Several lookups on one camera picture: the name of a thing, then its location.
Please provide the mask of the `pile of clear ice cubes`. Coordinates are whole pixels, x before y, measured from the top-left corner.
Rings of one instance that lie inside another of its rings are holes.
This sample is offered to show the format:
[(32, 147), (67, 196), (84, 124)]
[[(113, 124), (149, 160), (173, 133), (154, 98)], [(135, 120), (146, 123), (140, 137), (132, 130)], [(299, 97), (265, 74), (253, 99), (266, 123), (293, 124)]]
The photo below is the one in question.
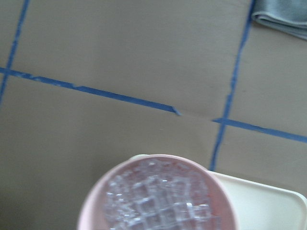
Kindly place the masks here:
[(111, 230), (219, 230), (209, 187), (183, 163), (144, 160), (107, 183), (104, 205)]

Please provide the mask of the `pink bowl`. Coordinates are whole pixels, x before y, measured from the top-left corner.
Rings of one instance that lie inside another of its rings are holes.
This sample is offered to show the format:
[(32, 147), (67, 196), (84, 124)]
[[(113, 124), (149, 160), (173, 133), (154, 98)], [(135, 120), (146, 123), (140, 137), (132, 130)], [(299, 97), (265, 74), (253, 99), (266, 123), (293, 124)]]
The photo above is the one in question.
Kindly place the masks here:
[[(172, 163), (180, 163), (178, 161), (167, 160)], [(125, 161), (113, 167), (106, 172), (93, 186), (87, 198), (84, 201), (83, 207), (80, 211), (77, 229), (79, 230), (109, 230), (104, 211), (106, 202), (107, 183), (115, 176), (124, 172), (125, 170), (132, 169), (139, 162)]]

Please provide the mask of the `cream plastic tray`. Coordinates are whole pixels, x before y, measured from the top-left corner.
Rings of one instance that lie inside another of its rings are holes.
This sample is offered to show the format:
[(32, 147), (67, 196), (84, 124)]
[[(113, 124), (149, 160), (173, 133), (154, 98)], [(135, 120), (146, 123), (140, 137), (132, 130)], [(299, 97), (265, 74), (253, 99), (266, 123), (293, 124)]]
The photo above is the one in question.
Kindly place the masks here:
[(186, 158), (165, 154), (136, 155), (128, 162), (178, 161), (204, 174), (213, 214), (223, 230), (305, 230), (307, 199), (300, 193), (207, 170)]

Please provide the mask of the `grey folded cloth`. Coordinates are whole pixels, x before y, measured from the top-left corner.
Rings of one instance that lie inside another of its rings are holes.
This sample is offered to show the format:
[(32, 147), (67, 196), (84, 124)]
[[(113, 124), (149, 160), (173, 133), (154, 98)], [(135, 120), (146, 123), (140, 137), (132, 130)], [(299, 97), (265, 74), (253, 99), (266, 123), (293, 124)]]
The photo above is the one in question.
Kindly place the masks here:
[(307, 39), (307, 2), (305, 0), (256, 0), (251, 18), (264, 26)]

